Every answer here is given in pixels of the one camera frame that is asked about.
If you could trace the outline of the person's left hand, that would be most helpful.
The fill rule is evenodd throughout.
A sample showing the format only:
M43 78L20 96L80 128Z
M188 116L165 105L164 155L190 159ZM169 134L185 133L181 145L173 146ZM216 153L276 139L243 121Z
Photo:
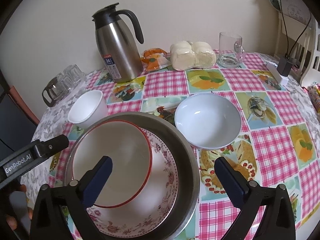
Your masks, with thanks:
M9 207L12 215L6 214L6 220L11 230L22 226L26 231L30 230L33 210L28 206L26 197L27 187L22 184L8 195Z

